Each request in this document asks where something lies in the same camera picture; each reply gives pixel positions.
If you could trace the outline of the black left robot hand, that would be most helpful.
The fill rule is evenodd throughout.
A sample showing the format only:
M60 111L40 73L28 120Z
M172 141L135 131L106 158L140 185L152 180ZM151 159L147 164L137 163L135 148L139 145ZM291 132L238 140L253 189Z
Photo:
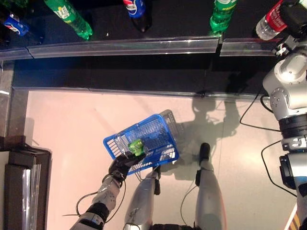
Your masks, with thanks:
M111 163L108 174L110 174L122 186L123 181L126 179L130 168L137 165L145 158L146 154L142 153L138 156L127 151L124 154L117 156Z

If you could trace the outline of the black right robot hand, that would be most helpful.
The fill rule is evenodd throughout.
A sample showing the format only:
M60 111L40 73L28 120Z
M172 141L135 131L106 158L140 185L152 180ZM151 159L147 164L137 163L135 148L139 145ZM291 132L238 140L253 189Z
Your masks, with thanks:
M280 16L291 36L301 38L307 35L306 0L283 0L280 6Z

